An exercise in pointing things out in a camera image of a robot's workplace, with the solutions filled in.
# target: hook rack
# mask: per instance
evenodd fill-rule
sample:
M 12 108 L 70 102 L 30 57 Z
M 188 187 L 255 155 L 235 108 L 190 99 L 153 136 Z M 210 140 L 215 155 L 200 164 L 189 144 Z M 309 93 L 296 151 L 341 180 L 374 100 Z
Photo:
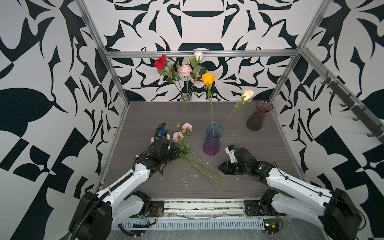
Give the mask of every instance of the hook rack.
M 331 79 L 326 74 L 327 79 L 322 84 L 328 84 L 333 90 L 331 95 L 338 95 L 344 104 L 342 107 L 348 107 L 357 117 L 352 118 L 354 121 L 361 121 L 370 131 L 368 137 L 377 137 L 384 145 L 384 126 L 383 122 L 370 111 L 364 103 L 360 101 L 340 80 Z

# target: clear glass vase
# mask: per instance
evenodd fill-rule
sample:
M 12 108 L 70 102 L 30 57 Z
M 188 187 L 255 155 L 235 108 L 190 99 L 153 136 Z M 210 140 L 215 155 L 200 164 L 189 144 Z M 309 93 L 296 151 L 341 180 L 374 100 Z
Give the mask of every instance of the clear glass vase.
M 224 135 L 224 129 L 219 123 L 213 123 L 213 131 L 212 131 L 212 123 L 209 123 L 205 127 L 205 134 L 207 137 L 203 143 L 203 151 L 205 154 L 209 156 L 216 155 L 220 150 L 220 138 Z
M 192 118 L 192 95 L 189 93 L 181 94 L 180 99 L 180 114 L 183 120 L 189 120 Z
M 251 131 L 259 131 L 265 119 L 265 115 L 272 111 L 273 106 L 267 101 L 258 101 L 256 103 L 256 110 L 247 121 L 247 128 Z

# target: black and white patterned wall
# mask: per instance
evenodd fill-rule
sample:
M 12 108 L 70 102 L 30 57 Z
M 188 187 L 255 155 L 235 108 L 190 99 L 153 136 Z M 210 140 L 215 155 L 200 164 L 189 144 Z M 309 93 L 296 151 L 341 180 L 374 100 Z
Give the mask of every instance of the black and white patterned wall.
M 319 0 L 86 0 L 109 51 L 295 49 Z M 288 57 L 205 58 L 217 76 L 214 98 L 238 100 L 250 88 L 268 99 Z M 115 59 L 131 101 L 178 100 L 175 86 L 160 79 L 155 59 Z M 205 101 L 201 85 L 193 100 Z
M 381 0 L 335 0 L 309 50 L 383 119 L 383 27 Z M 315 185 L 346 190 L 367 225 L 358 238 L 384 237 L 384 146 L 323 79 L 301 58 L 275 100 L 278 120 L 305 177 Z
M 124 102 L 73 0 L 0 3 L 2 239 L 60 239 Z

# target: white twig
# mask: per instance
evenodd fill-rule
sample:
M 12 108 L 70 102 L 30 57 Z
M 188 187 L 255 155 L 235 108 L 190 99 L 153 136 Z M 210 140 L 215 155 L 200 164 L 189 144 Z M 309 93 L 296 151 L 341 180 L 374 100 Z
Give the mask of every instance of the white twig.
M 185 185 L 188 186 L 187 183 L 185 182 L 184 178 L 180 174 L 179 174 L 179 176 L 181 177 L 181 179 L 183 179 Z

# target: white rose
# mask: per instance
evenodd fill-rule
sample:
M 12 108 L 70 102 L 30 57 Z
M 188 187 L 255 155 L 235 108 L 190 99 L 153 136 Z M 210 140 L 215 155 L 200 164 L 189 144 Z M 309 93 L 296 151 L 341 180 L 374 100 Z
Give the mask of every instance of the white rose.
M 255 93 L 254 91 L 251 91 L 250 89 L 247 88 L 244 90 L 243 94 L 241 95 L 241 98 L 243 99 L 243 97 L 245 96 L 244 101 L 247 101 L 253 96 L 254 93 Z
M 201 62 L 201 60 L 203 60 L 203 52 L 202 51 L 195 51 L 195 53 L 193 55 L 195 55 L 197 62 Z

